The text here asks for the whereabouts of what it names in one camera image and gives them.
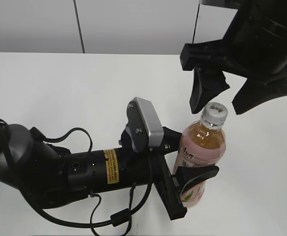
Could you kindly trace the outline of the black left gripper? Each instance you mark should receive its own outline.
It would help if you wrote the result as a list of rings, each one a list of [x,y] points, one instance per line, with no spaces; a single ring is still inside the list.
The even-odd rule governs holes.
[[[167,210],[170,220],[183,218],[187,208],[178,199],[178,194],[183,194],[196,185],[215,177],[219,172],[218,166],[182,167],[175,172],[175,187],[171,178],[165,155],[178,151],[182,133],[163,126],[163,139],[159,147],[142,152],[134,152],[132,140],[127,130],[121,134],[121,148],[117,149],[119,165],[118,188],[137,185],[153,184]]]

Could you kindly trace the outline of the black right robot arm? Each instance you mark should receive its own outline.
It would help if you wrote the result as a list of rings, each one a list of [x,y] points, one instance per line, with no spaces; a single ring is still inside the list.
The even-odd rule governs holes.
[[[245,78],[232,100],[243,114],[287,96],[287,0],[203,0],[202,5],[236,9],[223,38],[187,43],[180,54],[184,71],[193,71],[193,114],[226,91],[225,73]]]

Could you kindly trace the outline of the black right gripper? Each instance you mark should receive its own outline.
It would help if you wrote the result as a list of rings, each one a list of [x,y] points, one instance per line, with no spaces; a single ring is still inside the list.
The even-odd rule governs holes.
[[[240,62],[221,39],[186,43],[179,58],[182,70],[194,69],[190,97],[192,114],[199,113],[208,102],[230,88],[222,71],[247,78],[232,101],[237,115],[267,101],[287,96],[287,64],[275,74],[265,69],[257,71]]]

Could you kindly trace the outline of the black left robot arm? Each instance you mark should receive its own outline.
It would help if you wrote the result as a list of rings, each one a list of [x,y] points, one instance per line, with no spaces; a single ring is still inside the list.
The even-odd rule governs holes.
[[[183,218],[187,208],[181,195],[217,175],[217,166],[179,167],[171,174],[165,155],[178,150],[181,133],[162,127],[161,142],[149,145],[139,110],[127,112],[128,123],[118,148],[72,153],[58,144],[64,136],[49,139],[37,128],[27,129],[0,119],[0,182],[18,189],[35,211],[47,220],[73,228],[117,226],[131,219],[155,187],[171,220]],[[135,206],[99,223],[56,219],[47,209],[62,207],[89,196],[146,185]]]

